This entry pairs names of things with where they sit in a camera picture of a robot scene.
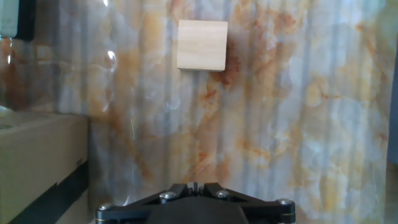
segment beige box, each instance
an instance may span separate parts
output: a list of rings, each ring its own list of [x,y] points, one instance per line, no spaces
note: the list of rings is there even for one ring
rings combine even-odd
[[[9,223],[87,161],[87,149],[85,117],[11,113],[0,118],[0,223]],[[87,207],[76,207],[83,204],[86,193],[64,215],[74,217],[71,211],[79,211],[76,217],[81,217]]]
[[[178,22],[177,68],[225,70],[227,22]]]

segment wooden block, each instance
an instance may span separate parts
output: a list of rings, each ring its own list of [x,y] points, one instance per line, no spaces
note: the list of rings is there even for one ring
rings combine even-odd
[[[177,68],[225,70],[227,22],[178,22]]]

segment black metal bracket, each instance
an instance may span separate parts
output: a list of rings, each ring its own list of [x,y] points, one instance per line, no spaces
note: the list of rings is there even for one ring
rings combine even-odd
[[[96,224],[127,223],[295,223],[295,203],[265,202],[210,183],[174,184],[126,206],[100,207]]]

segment marble pattern backdrop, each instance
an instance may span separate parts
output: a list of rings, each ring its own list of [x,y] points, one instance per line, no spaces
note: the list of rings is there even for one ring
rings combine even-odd
[[[397,0],[38,0],[0,104],[91,119],[91,204],[204,181],[300,223],[384,213]],[[226,70],[176,68],[179,19],[228,21]]]

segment bolt head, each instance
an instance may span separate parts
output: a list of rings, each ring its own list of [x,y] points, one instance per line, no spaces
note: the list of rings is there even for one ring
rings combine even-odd
[[[108,209],[110,209],[111,207],[113,207],[113,204],[111,204],[111,203],[105,203],[105,204],[101,205],[98,209],[101,210],[101,211],[103,211],[103,210],[108,210]]]
[[[219,191],[217,191],[217,193],[216,193],[216,196],[217,196],[218,198],[226,198],[228,195],[229,195],[229,192],[226,191],[226,190],[219,190]]]
[[[291,200],[286,198],[281,198],[277,200],[281,205],[290,205],[292,203]]]
[[[159,195],[159,198],[160,199],[173,199],[173,198],[175,198],[177,196],[177,194],[176,193],[174,193],[174,192],[164,192],[164,193],[161,193],[160,195]]]

